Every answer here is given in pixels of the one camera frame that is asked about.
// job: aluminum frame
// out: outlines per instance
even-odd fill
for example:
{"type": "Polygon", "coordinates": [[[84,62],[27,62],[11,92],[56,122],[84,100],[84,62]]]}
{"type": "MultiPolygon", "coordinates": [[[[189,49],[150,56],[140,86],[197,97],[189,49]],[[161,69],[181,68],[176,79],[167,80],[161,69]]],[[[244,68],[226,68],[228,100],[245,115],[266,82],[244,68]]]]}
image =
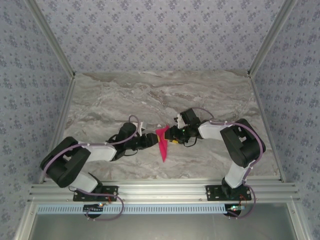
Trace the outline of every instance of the aluminum frame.
{"type": "MultiPolygon", "coordinates": [[[[301,208],[298,189],[294,183],[281,182],[275,177],[249,177],[247,183],[253,188],[257,204],[286,203],[298,240],[312,240],[310,229],[301,208]]],[[[119,186],[118,195],[125,204],[226,204],[237,201],[207,201],[206,185],[219,185],[220,179],[165,179],[165,180],[112,180],[103,185],[119,186]]],[[[39,205],[74,205],[73,192],[59,188],[55,183],[33,184],[27,199],[15,239],[27,240],[39,205]]]]}

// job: red cloth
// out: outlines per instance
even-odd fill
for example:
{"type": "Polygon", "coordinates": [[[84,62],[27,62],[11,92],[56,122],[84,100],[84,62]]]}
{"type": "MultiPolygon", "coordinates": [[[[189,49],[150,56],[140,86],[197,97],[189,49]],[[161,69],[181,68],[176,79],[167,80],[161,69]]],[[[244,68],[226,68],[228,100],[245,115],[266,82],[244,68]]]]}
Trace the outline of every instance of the red cloth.
{"type": "Polygon", "coordinates": [[[167,158],[168,140],[165,140],[165,132],[168,129],[169,126],[155,130],[155,133],[158,135],[159,138],[159,149],[163,162],[165,162],[167,158]]]}

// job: patterned wall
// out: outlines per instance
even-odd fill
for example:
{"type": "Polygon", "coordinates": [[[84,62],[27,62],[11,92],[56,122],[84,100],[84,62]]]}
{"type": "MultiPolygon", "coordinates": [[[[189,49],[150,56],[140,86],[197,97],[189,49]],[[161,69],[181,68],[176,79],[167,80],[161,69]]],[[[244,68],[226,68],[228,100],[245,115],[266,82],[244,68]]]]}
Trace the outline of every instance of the patterned wall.
{"type": "Polygon", "coordinates": [[[1,0],[0,23],[0,239],[11,240],[69,78],[23,0],[1,0]]]}
{"type": "Polygon", "coordinates": [[[298,0],[255,76],[288,181],[320,239],[320,2],[298,0]]]}
{"type": "Polygon", "coordinates": [[[283,0],[36,0],[76,72],[248,69],[283,0]]]}

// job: marble surface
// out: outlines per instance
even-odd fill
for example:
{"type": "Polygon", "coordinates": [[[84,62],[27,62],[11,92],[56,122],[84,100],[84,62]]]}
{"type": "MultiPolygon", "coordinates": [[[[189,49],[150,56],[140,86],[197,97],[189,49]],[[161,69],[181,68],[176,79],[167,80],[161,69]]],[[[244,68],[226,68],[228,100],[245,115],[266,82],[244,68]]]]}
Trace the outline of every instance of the marble surface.
{"type": "MultiPolygon", "coordinates": [[[[131,114],[154,131],[158,124],[174,125],[174,117],[187,108],[203,107],[213,113],[216,121],[247,119],[266,144],[266,152],[251,175],[278,174],[245,74],[223,70],[81,73],[75,81],[64,137],[100,143],[116,134],[131,114]]],[[[209,118],[206,112],[195,112],[201,120],[209,118]]],[[[114,162],[90,162],[83,169],[100,180],[219,179],[226,175],[231,163],[222,140],[199,139],[191,148],[169,142],[165,163],[155,145],[114,162]]]]}

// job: gray marble table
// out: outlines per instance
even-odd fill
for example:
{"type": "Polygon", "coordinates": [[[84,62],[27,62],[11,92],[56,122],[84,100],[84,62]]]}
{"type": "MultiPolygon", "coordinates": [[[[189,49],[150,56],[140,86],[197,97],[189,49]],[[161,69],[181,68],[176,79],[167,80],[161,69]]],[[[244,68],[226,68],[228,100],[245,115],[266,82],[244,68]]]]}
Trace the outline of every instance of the gray marble table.
{"type": "MultiPolygon", "coordinates": [[[[187,108],[203,107],[217,121],[247,119],[266,144],[251,175],[279,174],[249,79],[243,74],[223,70],[81,73],[75,81],[64,137],[104,142],[131,114],[155,130],[158,124],[175,124],[174,117],[187,108]]],[[[195,111],[201,119],[209,118],[195,111]]],[[[231,163],[222,140],[199,139],[191,148],[169,142],[164,163],[155,145],[118,161],[87,163],[84,169],[100,180],[216,179],[225,176],[231,163]]]]}

